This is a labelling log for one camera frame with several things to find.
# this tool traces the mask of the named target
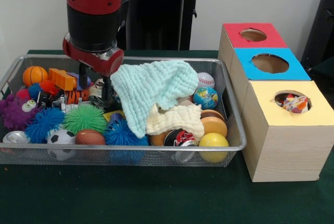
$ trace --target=purple spiky ball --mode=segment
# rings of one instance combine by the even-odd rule
[[[15,98],[13,94],[7,96],[5,100],[0,101],[0,115],[4,126],[9,131],[24,131],[27,124],[36,116],[39,109],[37,107],[29,112],[24,112],[22,106],[28,100]]]

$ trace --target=green spiky ball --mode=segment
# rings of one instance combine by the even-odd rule
[[[64,129],[77,134],[84,129],[103,133],[106,128],[103,112],[92,105],[81,105],[65,115]]]

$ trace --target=shape sorter box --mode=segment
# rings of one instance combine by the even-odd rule
[[[218,59],[230,72],[236,48],[288,48],[275,27],[270,23],[223,24]]]
[[[275,102],[280,93],[305,95],[311,108],[289,112]],[[253,182],[318,179],[334,144],[334,111],[314,81],[250,81],[242,120]]]
[[[235,49],[230,78],[242,112],[249,80],[311,80],[288,48]]]

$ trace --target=soccer ball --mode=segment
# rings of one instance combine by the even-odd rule
[[[65,129],[59,130],[53,133],[48,139],[48,144],[75,144],[75,135]],[[47,153],[54,159],[59,161],[64,161],[69,158],[72,158],[76,151],[72,149],[48,149]]]

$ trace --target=circular hole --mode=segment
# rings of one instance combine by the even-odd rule
[[[310,99],[297,91],[280,91],[275,95],[275,102],[292,113],[305,113],[312,107]]]
[[[263,53],[252,58],[253,64],[263,72],[277,74],[289,69],[289,63],[279,56]]]
[[[241,31],[240,35],[245,40],[253,42],[263,41],[267,39],[267,35],[264,32],[254,28],[248,28],[246,30],[243,30]]]

